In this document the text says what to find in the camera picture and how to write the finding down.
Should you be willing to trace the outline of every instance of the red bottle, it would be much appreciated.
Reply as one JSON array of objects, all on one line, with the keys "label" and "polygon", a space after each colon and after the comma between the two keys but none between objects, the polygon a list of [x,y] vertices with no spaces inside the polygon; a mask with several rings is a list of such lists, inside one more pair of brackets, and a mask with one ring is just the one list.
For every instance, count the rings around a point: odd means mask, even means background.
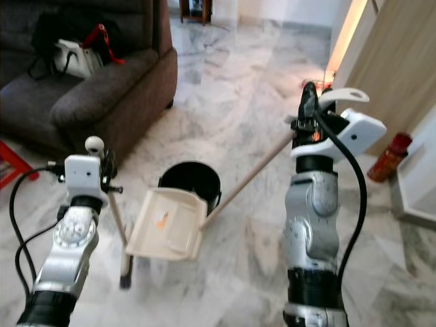
[{"label": "red bottle", "polygon": [[396,170],[396,167],[407,156],[407,147],[411,137],[406,133],[398,133],[386,150],[380,155],[374,166],[368,171],[368,177],[375,182],[384,182]]}]

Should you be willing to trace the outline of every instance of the bottle cap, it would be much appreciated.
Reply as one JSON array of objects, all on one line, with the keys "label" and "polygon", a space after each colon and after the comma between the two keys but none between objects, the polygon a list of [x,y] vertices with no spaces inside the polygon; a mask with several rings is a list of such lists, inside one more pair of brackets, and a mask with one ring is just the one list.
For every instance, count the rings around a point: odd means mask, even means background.
[{"label": "bottle cap", "polygon": [[389,144],[389,148],[399,154],[402,155],[406,153],[407,147],[411,144],[411,137],[407,133],[398,133],[394,140]]}]

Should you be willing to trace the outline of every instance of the red strap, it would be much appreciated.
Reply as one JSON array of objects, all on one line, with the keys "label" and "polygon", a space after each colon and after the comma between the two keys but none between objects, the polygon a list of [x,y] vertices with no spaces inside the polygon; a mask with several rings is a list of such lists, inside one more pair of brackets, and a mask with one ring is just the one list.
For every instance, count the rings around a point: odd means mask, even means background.
[{"label": "red strap", "polygon": [[103,24],[98,24],[94,28],[94,30],[91,32],[91,34],[89,34],[87,36],[87,38],[85,39],[85,41],[83,41],[82,48],[84,48],[84,49],[90,48],[91,45],[95,42],[95,40],[101,34],[103,34],[104,41],[105,41],[106,45],[108,46],[110,60],[112,60],[113,62],[118,63],[118,64],[124,64],[125,60],[116,58],[114,53],[112,52],[112,49],[109,46],[109,35],[108,35],[108,32]]}]

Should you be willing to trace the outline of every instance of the black bag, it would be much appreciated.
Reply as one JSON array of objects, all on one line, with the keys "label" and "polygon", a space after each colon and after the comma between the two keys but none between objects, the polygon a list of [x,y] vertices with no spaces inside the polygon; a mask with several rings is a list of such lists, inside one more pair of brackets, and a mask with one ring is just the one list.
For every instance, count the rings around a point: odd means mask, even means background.
[{"label": "black bag", "polygon": [[[27,70],[31,77],[34,77],[31,70],[41,58],[44,62],[47,73],[35,79],[46,77],[56,72],[53,57],[58,48],[55,44],[59,39],[82,43],[86,37],[96,28],[103,24],[110,38],[110,49],[115,57],[119,58],[129,51],[120,29],[115,22],[105,19],[94,10],[80,7],[62,7],[57,13],[43,13],[35,27],[32,35],[31,45],[34,47],[37,58]],[[109,49],[104,41],[103,35],[99,36],[92,45],[92,48],[102,58],[105,65],[111,61]]]}]

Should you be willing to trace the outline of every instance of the red stool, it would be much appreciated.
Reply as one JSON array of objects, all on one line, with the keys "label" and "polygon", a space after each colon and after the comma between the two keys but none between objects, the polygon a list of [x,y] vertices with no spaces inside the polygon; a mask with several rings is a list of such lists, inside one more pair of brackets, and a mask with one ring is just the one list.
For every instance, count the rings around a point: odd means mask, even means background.
[{"label": "red stool", "polygon": [[[14,167],[14,171],[6,175],[0,180],[0,189],[3,189],[7,184],[11,183],[18,175],[24,174],[32,169],[31,166],[17,154],[11,150],[5,143],[0,141],[0,156],[2,160],[10,163]],[[29,179],[34,181],[40,176],[37,172],[29,175]]]}]

